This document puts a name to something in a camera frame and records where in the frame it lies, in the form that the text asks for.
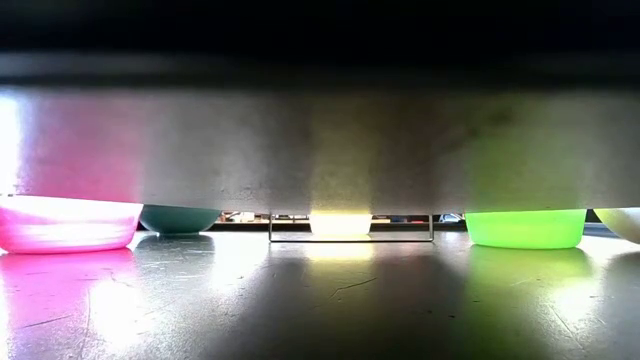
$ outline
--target reflective floor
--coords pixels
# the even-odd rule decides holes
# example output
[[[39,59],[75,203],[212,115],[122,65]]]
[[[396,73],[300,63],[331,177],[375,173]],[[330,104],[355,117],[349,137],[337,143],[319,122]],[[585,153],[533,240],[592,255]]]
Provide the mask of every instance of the reflective floor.
[[[464,232],[271,245],[139,233],[130,250],[4,255],[0,272],[12,359],[640,356],[640,246],[607,237],[518,251]]]

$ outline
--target glowing bowl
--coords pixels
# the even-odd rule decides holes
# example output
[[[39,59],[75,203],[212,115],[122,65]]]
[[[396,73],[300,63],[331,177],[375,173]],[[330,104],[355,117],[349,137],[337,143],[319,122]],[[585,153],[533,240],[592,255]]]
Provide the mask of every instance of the glowing bowl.
[[[127,246],[142,205],[34,196],[0,198],[0,248],[18,254]]]
[[[220,213],[214,209],[145,205],[140,222],[160,234],[195,234],[213,226]]]
[[[370,214],[313,214],[309,215],[309,223],[314,235],[336,238],[357,237],[369,233],[371,217]]]
[[[471,241],[515,249],[566,249],[582,240],[586,210],[466,214]]]
[[[623,239],[640,244],[640,208],[594,209],[609,230]]]

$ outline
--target teal bowl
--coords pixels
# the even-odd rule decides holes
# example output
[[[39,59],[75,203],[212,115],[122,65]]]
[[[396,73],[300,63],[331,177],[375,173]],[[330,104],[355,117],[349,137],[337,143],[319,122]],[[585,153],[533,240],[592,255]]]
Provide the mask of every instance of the teal bowl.
[[[160,234],[195,234],[213,226],[220,213],[214,209],[145,205],[140,223]]]

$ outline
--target metal surface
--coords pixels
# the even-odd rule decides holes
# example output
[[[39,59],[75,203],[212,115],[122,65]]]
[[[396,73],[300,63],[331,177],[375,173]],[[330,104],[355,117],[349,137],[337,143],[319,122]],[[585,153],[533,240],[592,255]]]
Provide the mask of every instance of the metal surface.
[[[132,251],[1,256],[0,357],[640,353],[640,246],[623,240],[585,237],[578,249],[518,251],[471,246],[463,232],[437,232],[434,244],[210,235],[139,234]]]
[[[273,239],[273,215],[269,213],[269,241]]]
[[[293,214],[640,205],[634,90],[63,60],[5,70],[22,85],[0,89],[0,193]]]
[[[429,214],[429,241],[436,239],[435,229],[433,228],[433,214]]]

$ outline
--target green bowl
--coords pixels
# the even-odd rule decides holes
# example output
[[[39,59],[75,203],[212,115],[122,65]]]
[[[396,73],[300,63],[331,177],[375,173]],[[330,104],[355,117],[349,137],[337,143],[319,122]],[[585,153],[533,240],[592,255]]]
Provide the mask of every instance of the green bowl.
[[[214,209],[145,205],[140,223],[160,234],[195,234],[213,226],[220,213]]]
[[[514,249],[566,249],[582,240],[587,210],[466,214],[471,241]]]

